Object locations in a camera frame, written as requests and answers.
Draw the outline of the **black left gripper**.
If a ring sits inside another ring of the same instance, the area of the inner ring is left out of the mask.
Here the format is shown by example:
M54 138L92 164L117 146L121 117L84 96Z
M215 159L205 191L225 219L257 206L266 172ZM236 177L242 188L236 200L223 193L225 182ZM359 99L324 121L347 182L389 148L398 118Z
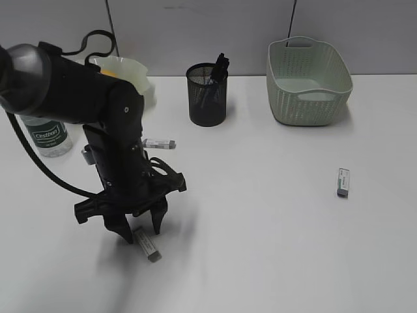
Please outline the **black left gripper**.
M133 244L132 230L125 214L139 216L150 211L154 233L159 235L167 213L166 195L186 190L183 174L159 158L149 158L139 139L123 147L96 127L84 125L83 131L104 187L99 195L109 200L94 200L90 196L76 204L76 220L83 224L90 217L103 216L108 231Z

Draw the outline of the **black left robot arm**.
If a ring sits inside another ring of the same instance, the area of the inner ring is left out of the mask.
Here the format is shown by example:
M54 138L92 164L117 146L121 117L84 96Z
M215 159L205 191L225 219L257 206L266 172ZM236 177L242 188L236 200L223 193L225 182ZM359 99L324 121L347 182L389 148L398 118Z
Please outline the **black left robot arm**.
M1 50L1 107L27 154L53 182L83 196L74 206L79 223L101 216L106 229L128 243L134 239L127 215L149 212L154 232L160 233L166 196L186 190L183 174L149 157L144 149L144 106L144 98L130 82L102 74L96 65L71 61L51 44ZM45 167L25 139L18 115L81 125L102 191L78 189Z

